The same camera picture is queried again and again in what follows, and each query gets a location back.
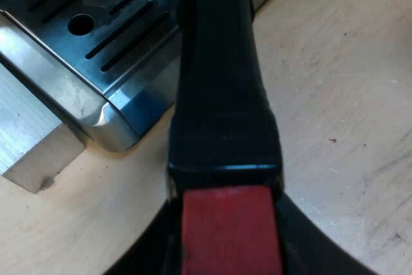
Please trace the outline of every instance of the black plastic grip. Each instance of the black plastic grip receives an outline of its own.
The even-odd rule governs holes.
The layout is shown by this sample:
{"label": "black plastic grip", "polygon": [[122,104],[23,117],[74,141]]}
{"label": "black plastic grip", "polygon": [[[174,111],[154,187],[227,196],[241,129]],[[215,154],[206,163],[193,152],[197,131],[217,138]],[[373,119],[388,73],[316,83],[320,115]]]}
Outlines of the black plastic grip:
{"label": "black plastic grip", "polygon": [[283,188],[252,8],[250,0],[179,0],[182,60],[168,161],[178,193],[238,184]]}

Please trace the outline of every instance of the metal base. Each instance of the metal base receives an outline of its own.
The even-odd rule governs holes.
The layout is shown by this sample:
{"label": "metal base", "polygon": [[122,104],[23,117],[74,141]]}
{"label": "metal base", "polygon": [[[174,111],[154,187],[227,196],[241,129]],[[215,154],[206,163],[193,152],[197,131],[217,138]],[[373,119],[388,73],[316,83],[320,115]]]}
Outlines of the metal base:
{"label": "metal base", "polygon": [[[254,0],[256,7],[264,0]],[[133,145],[174,102],[179,69],[180,34],[173,18],[176,0],[7,0],[1,8],[14,26],[63,64],[76,77],[79,92],[70,84],[59,89],[39,81],[39,72],[25,64],[15,66],[33,87],[52,98],[91,138],[112,151]],[[10,43],[0,42],[0,54],[9,59]],[[16,53],[23,53],[14,44]],[[58,79],[54,70],[49,81]],[[100,106],[94,119],[81,117],[76,96],[93,92]],[[107,126],[96,126],[104,119]],[[116,146],[107,138],[119,136]],[[119,133],[132,131],[122,143]]]}

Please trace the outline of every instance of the wooden surface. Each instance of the wooden surface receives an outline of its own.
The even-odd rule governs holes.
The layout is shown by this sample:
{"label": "wooden surface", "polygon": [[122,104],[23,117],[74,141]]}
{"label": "wooden surface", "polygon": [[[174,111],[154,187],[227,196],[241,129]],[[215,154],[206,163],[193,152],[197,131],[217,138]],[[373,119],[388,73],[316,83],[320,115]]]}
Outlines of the wooden surface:
{"label": "wooden surface", "polygon": [[[286,191],[380,274],[412,273],[412,0],[270,0],[254,23]],[[37,195],[0,178],[1,274],[98,274],[165,199],[169,111]]]}

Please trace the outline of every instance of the red rubber piece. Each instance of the red rubber piece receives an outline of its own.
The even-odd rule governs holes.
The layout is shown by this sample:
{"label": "red rubber piece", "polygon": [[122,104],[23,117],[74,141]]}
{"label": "red rubber piece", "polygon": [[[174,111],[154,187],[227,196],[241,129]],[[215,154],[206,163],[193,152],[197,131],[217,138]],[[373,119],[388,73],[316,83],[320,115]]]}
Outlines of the red rubber piece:
{"label": "red rubber piece", "polygon": [[182,275],[281,275],[270,189],[189,190],[183,195]]}

